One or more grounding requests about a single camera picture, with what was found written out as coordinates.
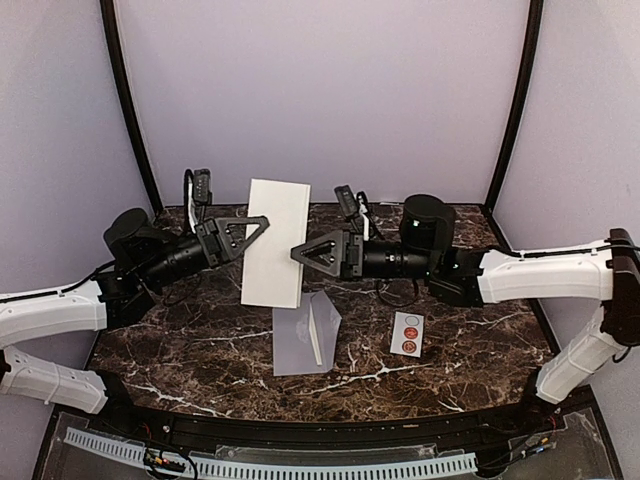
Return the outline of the red round seal sticker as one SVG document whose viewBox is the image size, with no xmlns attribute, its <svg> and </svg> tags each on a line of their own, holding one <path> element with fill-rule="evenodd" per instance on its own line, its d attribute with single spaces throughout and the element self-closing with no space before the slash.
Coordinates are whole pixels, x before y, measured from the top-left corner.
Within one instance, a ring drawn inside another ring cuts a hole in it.
<svg viewBox="0 0 640 480">
<path fill-rule="evenodd" d="M 416 339 L 419 335 L 419 331 L 415 327 L 407 327 L 404 329 L 403 334 L 408 339 Z"/>
</svg>

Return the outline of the beige lined letter paper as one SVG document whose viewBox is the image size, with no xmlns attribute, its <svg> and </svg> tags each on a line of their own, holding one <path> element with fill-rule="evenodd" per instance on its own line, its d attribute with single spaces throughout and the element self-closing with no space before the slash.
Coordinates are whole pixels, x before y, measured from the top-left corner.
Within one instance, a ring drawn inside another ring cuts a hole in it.
<svg viewBox="0 0 640 480">
<path fill-rule="evenodd" d="M 247 215 L 269 222 L 246 249 L 241 303 L 295 309 L 300 306 L 303 266 L 291 249 L 306 242 L 311 186 L 253 179 Z"/>
</svg>

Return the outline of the wax seal sticker sheet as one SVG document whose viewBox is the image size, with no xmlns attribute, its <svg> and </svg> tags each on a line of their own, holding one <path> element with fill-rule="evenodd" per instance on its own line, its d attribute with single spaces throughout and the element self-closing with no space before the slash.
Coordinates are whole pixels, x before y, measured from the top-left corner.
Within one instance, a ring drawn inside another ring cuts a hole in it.
<svg viewBox="0 0 640 480">
<path fill-rule="evenodd" d="M 392 328 L 390 353 L 413 358 L 421 356 L 424 317 L 418 314 L 396 312 Z"/>
</svg>

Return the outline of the grey envelope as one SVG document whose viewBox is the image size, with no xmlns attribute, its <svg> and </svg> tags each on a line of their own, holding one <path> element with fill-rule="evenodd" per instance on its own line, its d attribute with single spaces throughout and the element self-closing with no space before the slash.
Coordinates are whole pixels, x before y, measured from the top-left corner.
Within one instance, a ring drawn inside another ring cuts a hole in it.
<svg viewBox="0 0 640 480">
<path fill-rule="evenodd" d="M 313 306 L 322 349 L 317 366 L 309 338 L 309 305 Z M 304 293 L 297 309 L 273 310 L 273 374 L 275 376 L 324 374 L 334 367 L 342 317 L 325 291 Z"/>
</svg>

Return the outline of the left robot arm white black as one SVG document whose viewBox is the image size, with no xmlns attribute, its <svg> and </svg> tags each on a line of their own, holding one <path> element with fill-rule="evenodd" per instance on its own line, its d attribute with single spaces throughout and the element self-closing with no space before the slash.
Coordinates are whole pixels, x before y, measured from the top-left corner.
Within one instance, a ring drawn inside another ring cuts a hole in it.
<svg viewBox="0 0 640 480">
<path fill-rule="evenodd" d="M 119 215 L 104 233 L 113 258 L 84 279 L 1 298 L 1 392 L 101 412 L 120 436 L 141 427 L 140 412 L 111 372 L 77 370 L 18 349 L 24 341 L 139 322 L 163 288 L 239 258 L 269 227 L 264 216 L 212 218 L 176 235 L 156 228 L 141 208 Z"/>
</svg>

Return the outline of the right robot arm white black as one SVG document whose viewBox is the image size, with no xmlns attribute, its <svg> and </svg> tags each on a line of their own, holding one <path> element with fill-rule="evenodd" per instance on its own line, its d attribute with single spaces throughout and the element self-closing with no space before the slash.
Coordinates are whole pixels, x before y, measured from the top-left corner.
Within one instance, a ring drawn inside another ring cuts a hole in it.
<svg viewBox="0 0 640 480">
<path fill-rule="evenodd" d="M 408 279 L 456 307 L 544 298 L 596 300 L 586 326 L 533 376 L 527 398 L 510 413 L 521 434 L 534 432 L 557 405 L 609 360 L 639 344 L 639 247 L 617 228 L 604 240 L 567 248 L 511 251 L 453 244 L 456 212 L 426 194 L 403 204 L 396 242 L 371 239 L 366 203 L 348 187 L 336 196 L 351 230 L 336 230 L 291 249 L 298 263 L 341 280 Z"/>
</svg>

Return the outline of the white sheet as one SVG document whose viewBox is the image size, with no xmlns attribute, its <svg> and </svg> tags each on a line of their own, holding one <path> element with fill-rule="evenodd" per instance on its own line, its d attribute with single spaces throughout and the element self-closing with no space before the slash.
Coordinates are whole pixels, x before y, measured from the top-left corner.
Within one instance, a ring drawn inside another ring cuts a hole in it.
<svg viewBox="0 0 640 480">
<path fill-rule="evenodd" d="M 322 366 L 323 365 L 322 349 L 320 345 L 319 334 L 318 334 L 318 330 L 315 322 L 314 310 L 312 305 L 309 305 L 308 331 L 309 331 L 309 338 L 311 341 L 316 365 Z"/>
</svg>

